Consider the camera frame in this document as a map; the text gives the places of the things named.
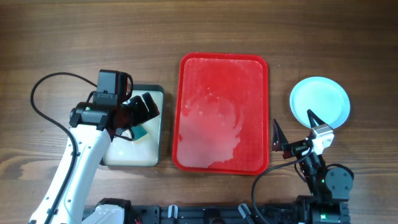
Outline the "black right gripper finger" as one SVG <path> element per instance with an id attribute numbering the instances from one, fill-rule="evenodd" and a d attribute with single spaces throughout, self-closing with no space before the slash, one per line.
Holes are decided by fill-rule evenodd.
<path id="1" fill-rule="evenodd" d="M 289 148 L 289 142 L 284 135 L 278 122 L 274 119 L 273 125 L 273 137 L 272 137 L 272 150 L 273 151 L 287 151 Z"/>
<path id="2" fill-rule="evenodd" d="M 325 122 L 321 120 L 311 109 L 307 110 L 307 115 L 311 128 L 325 124 Z"/>

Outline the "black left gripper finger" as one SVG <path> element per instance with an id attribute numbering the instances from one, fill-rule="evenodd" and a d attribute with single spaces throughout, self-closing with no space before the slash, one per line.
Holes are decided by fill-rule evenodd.
<path id="1" fill-rule="evenodd" d="M 130 115 L 131 126 L 138 126 L 151 119 L 149 110 L 140 96 L 134 96 L 130 99 L 127 110 Z"/>
<path id="2" fill-rule="evenodd" d="M 144 99 L 147 106 L 147 117 L 149 119 L 155 118 L 156 116 L 160 115 L 159 109 L 149 92 L 143 94 L 142 98 Z"/>

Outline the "yellow green scrubbing sponge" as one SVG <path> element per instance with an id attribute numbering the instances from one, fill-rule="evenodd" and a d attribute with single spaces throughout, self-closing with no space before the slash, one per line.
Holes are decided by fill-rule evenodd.
<path id="1" fill-rule="evenodd" d="M 147 131 L 142 125 L 139 125 L 132 127 L 132 133 L 134 135 L 133 140 L 137 141 L 140 138 L 144 137 L 147 134 Z"/>

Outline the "light blue plate red stain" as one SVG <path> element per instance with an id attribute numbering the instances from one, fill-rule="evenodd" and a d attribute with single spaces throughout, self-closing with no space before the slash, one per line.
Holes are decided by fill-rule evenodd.
<path id="1" fill-rule="evenodd" d="M 347 92 L 337 82 L 325 77 L 308 77 L 298 82 L 290 93 L 289 105 L 294 117 L 308 128 L 308 110 L 333 129 L 344 124 L 351 111 Z"/>

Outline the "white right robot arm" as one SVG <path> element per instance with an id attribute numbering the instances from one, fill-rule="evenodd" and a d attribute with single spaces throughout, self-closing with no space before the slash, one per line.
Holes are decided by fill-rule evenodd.
<path id="1" fill-rule="evenodd" d="M 335 137 L 333 128 L 312 110 L 307 111 L 309 135 L 289 143 L 277 121 L 273 122 L 272 150 L 284 159 L 296 158 L 294 169 L 310 191 L 291 204 L 272 205 L 273 223 L 349 223 L 348 200 L 354 173 L 342 164 L 326 164 L 323 151 Z"/>

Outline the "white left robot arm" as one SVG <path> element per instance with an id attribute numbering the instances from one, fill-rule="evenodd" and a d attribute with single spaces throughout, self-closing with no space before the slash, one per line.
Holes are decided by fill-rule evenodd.
<path id="1" fill-rule="evenodd" d="M 94 212 L 83 209 L 100 164 L 144 166 L 158 163 L 164 94 L 93 91 L 70 115 L 68 142 L 45 198 L 30 223 L 139 223 L 123 199 L 105 198 Z"/>

